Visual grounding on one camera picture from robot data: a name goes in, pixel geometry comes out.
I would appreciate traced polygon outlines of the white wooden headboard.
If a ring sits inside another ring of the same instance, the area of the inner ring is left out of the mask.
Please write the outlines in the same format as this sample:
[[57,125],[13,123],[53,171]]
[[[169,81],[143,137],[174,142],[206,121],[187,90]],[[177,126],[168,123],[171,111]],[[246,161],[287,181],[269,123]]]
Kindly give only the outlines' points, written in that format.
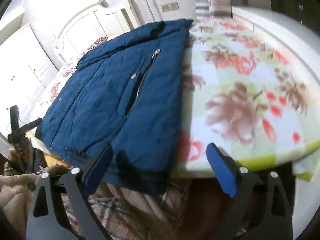
[[84,52],[99,38],[111,40],[141,26],[131,0],[99,0],[75,14],[54,41],[62,62]]

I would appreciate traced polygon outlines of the floral bed sheet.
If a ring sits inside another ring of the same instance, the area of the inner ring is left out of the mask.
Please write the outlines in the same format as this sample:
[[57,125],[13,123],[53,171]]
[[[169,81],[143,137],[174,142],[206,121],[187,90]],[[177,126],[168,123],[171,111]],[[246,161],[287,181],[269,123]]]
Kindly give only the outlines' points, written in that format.
[[[272,91],[272,72],[279,64],[267,61],[262,41],[232,19],[192,21],[182,61],[181,130],[170,176],[211,176],[205,153],[210,143],[253,171],[289,163],[276,162],[293,153],[284,149],[289,122],[279,104],[283,98]],[[46,111],[83,56],[60,74]]]

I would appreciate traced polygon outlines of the wall switch panel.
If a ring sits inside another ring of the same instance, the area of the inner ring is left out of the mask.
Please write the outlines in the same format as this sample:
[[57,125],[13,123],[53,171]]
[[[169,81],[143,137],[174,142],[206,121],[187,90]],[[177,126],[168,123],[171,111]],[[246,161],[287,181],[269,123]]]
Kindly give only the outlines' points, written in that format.
[[171,2],[171,3],[161,5],[162,12],[177,11],[179,9],[180,7],[178,5],[178,2]]

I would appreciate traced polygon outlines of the white wardrobe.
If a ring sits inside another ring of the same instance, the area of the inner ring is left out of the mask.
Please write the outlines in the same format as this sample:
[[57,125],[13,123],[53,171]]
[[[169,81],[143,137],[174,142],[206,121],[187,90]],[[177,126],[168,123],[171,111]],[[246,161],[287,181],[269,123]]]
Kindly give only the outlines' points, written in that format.
[[19,108],[19,124],[34,120],[33,111],[57,69],[23,14],[1,29],[1,134],[11,133],[10,107]]

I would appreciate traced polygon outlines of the patterned red blue pillow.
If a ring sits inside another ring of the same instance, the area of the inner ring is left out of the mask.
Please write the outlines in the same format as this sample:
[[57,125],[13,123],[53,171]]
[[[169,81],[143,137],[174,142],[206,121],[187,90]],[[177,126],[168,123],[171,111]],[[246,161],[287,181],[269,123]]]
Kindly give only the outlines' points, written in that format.
[[94,48],[96,48],[97,46],[103,44],[104,42],[106,42],[108,40],[107,37],[100,37],[98,38],[96,41],[94,41],[88,48],[87,51],[90,51]]

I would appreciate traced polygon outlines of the beige plaid coat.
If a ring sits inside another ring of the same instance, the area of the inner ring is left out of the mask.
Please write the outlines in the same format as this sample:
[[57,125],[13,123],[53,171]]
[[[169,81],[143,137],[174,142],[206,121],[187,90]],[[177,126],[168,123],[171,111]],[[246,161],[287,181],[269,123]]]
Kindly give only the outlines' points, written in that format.
[[[26,238],[40,178],[39,173],[16,171],[19,159],[10,149],[8,162],[1,164],[1,239]],[[205,239],[231,203],[216,179],[172,180],[157,196],[102,183],[88,201],[113,239]]]

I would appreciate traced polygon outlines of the navy blue padded jacket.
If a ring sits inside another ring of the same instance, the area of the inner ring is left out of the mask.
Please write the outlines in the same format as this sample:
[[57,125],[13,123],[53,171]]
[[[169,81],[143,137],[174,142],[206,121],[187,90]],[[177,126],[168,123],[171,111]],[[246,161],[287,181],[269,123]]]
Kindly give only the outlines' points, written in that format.
[[107,41],[78,62],[36,137],[99,182],[163,194],[181,130],[182,61],[192,20],[155,22]]

